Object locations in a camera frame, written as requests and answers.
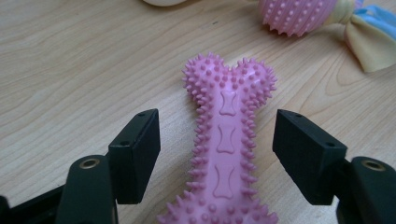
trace bone-shaped chew toy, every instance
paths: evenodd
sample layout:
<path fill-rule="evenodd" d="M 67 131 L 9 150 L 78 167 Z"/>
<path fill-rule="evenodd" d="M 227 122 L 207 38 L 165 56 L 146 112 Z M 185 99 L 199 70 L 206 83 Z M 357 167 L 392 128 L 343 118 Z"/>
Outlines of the bone-shaped chew toy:
<path fill-rule="evenodd" d="M 276 77 L 263 62 L 244 59 L 236 67 L 223 65 L 219 55 L 199 55 L 186 64 L 183 80 L 192 99 L 200 106 L 194 139 L 193 180 L 167 204 L 168 213 L 158 221 L 180 224 L 277 223 L 268 206 L 252 199 L 257 178 L 251 140 L 255 137 L 254 110 L 271 98 Z"/>

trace wooden table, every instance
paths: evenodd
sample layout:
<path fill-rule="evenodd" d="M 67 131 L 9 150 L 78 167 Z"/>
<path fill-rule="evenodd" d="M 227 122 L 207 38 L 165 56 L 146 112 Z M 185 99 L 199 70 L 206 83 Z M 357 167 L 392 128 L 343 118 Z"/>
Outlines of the wooden table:
<path fill-rule="evenodd" d="M 396 12 L 396 2 L 367 0 Z M 11 206 L 64 184 L 71 163 L 105 154 L 138 112 L 160 110 L 162 152 L 144 201 L 119 206 L 120 223 L 155 223 L 190 179 L 197 105 L 183 89 L 185 62 L 213 51 L 229 65 L 265 60 L 278 82 L 256 111 L 254 184 L 279 223 L 336 223 L 312 206 L 273 153 L 276 110 L 313 120 L 349 147 L 396 166 L 396 66 L 364 74 L 344 27 L 301 38 L 270 32 L 257 2 L 190 0 L 0 1 L 0 194 Z"/>

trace blue fabric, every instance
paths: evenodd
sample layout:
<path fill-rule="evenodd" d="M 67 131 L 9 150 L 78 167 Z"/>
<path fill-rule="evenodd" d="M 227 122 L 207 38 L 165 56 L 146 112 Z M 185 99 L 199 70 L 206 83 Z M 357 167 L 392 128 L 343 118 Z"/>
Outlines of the blue fabric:
<path fill-rule="evenodd" d="M 396 40 L 396 15 L 377 6 L 356 9 L 354 14 Z"/>

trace yellow fabric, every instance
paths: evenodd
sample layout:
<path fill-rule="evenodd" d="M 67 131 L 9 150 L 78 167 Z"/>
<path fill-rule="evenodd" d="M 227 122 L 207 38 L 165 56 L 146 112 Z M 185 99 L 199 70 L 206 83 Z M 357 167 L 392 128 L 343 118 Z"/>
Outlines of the yellow fabric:
<path fill-rule="evenodd" d="M 329 25 L 333 23 L 346 24 L 353 15 L 355 10 L 355 0 L 338 0 L 330 14 L 329 18 L 323 23 L 323 25 Z"/>
<path fill-rule="evenodd" d="M 396 64 L 396 41 L 360 17 L 352 16 L 346 24 L 346 38 L 364 72 Z"/>

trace pink ball toy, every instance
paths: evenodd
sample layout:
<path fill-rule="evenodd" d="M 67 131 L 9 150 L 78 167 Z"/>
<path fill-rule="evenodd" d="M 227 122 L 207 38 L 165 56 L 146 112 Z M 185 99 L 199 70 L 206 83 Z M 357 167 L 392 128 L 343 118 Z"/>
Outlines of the pink ball toy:
<path fill-rule="evenodd" d="M 343 23 L 342 20 L 350 17 L 353 10 L 362 4 L 361 0 L 338 2 L 349 8 L 345 8 L 346 15 L 342 15 L 340 21 L 330 21 L 332 23 Z M 271 30 L 301 36 L 319 28 L 331 16 L 336 4 L 337 0 L 260 0 L 259 9 L 263 23 L 269 24 Z"/>
<path fill-rule="evenodd" d="M 247 60 L 224 66 L 219 55 L 209 53 L 189 60 L 185 88 L 200 107 L 194 140 L 191 191 L 167 204 L 168 213 L 158 221 L 180 224 L 275 224 L 275 213 L 252 199 L 257 181 L 252 149 L 254 110 L 265 105 L 274 91 L 273 70 L 263 62 Z"/>

